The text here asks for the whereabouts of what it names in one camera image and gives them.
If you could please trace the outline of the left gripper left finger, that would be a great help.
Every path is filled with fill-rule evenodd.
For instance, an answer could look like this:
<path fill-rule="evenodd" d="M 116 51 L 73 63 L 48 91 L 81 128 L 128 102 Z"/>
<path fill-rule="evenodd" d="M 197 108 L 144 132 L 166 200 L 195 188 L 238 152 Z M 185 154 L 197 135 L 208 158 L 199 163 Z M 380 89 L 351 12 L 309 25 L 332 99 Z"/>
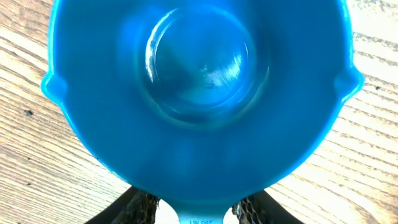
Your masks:
<path fill-rule="evenodd" d="M 85 224 L 154 224 L 159 202 L 159 197 L 131 186 Z"/>

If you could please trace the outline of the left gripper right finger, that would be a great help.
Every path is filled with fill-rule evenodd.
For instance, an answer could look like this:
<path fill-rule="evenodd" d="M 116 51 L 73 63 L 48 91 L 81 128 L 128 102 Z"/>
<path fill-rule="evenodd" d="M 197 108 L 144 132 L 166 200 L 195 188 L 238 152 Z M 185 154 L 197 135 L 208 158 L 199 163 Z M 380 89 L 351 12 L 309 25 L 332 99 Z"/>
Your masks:
<path fill-rule="evenodd" d="M 303 224 L 265 190 L 241 199 L 231 208 L 239 224 Z"/>

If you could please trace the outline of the blue plastic measuring scoop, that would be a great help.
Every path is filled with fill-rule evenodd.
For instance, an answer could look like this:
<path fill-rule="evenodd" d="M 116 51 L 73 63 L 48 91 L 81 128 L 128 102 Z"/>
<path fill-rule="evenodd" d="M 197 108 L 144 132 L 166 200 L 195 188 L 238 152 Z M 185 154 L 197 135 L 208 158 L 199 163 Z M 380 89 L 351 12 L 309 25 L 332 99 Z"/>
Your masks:
<path fill-rule="evenodd" d="M 48 36 L 44 95 L 181 223 L 289 175 L 364 83 L 339 0 L 61 0 Z"/>

